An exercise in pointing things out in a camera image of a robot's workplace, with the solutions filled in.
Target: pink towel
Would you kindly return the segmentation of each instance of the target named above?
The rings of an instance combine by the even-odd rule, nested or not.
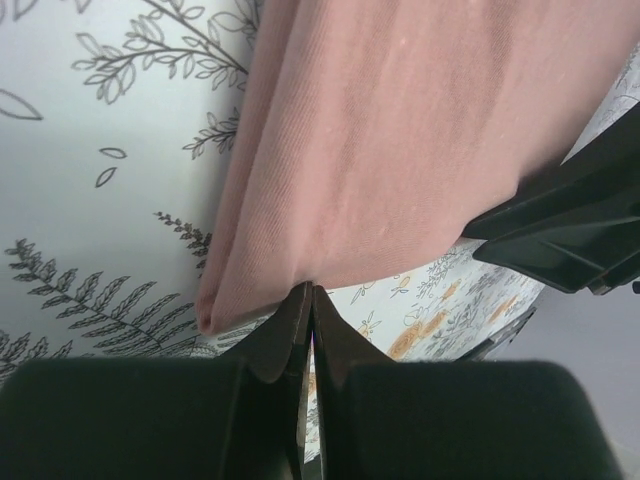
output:
[[[640,0],[267,1],[201,331],[444,254],[562,158],[639,39]]]

